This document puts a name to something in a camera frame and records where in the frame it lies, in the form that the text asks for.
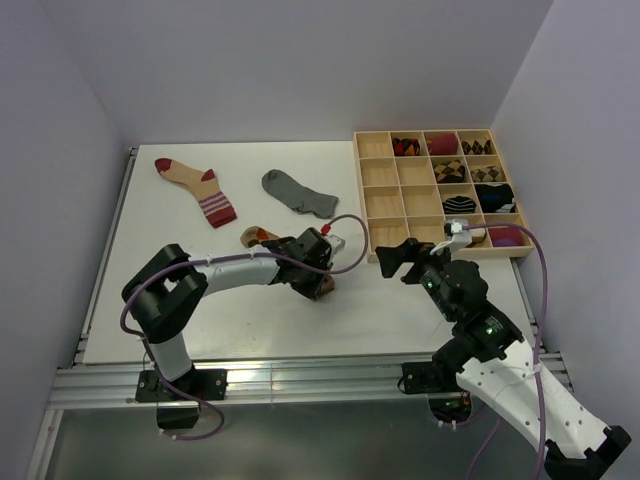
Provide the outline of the tan orange argyle sock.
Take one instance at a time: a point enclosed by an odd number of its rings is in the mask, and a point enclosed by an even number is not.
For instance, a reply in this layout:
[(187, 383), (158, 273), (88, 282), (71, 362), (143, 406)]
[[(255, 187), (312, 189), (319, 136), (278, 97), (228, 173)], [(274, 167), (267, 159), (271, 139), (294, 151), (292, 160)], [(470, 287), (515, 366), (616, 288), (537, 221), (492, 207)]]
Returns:
[[(268, 230), (259, 227), (248, 227), (240, 236), (240, 242), (245, 248), (251, 248), (257, 244), (261, 244), (265, 241), (276, 241), (280, 237)], [(319, 290), (315, 295), (315, 300), (323, 298), (331, 293), (335, 289), (335, 280), (331, 275), (326, 275), (322, 279)]]

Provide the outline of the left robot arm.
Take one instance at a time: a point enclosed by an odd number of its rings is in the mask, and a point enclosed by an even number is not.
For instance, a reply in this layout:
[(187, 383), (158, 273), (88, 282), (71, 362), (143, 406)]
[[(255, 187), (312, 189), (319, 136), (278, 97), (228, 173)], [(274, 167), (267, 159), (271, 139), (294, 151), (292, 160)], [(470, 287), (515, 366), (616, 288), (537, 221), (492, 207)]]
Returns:
[(310, 227), (297, 238), (257, 242), (228, 260), (198, 258), (177, 244), (163, 247), (122, 290), (161, 373), (159, 388), (172, 399), (194, 389), (183, 330), (202, 298), (244, 286), (285, 284), (317, 300), (344, 246), (343, 239)]

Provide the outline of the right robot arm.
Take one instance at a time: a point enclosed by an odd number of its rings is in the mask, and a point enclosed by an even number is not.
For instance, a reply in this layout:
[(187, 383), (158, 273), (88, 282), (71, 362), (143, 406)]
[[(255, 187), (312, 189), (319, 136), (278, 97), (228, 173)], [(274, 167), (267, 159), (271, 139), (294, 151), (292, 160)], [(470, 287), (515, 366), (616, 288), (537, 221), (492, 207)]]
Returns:
[(376, 249), (382, 276), (391, 278), (410, 264), (402, 282), (423, 287), (452, 325), (451, 339), (430, 360), (403, 364), (402, 390), (467, 391), (544, 455), (550, 478), (602, 478), (629, 446), (629, 434), (591, 414), (535, 361), (522, 331), (489, 301), (477, 263), (455, 260), (449, 250), (434, 253), (433, 247), (409, 238)]

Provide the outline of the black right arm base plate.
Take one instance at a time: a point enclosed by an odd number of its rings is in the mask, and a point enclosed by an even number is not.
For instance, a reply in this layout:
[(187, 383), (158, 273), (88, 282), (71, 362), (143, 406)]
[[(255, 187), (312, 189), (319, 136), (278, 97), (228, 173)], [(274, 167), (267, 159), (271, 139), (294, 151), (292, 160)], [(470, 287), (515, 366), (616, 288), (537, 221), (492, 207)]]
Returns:
[(470, 419), (471, 394), (456, 384), (455, 375), (433, 361), (405, 362), (396, 386), (404, 395), (427, 396), (429, 409), (438, 421), (447, 424)]

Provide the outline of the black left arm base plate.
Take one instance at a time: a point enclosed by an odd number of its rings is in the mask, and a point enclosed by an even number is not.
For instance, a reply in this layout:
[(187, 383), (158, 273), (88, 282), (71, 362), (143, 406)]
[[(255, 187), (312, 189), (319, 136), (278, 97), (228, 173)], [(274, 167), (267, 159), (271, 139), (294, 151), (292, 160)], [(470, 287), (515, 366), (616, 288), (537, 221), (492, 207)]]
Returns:
[(190, 401), (194, 397), (201, 401), (221, 401), (225, 398), (227, 371), (224, 369), (192, 368), (183, 377), (170, 382), (167, 387), (155, 370), (143, 370), (138, 378), (135, 393), (137, 403), (154, 403), (156, 423), (169, 431), (184, 431), (193, 428), (203, 407), (161, 407), (160, 403)]

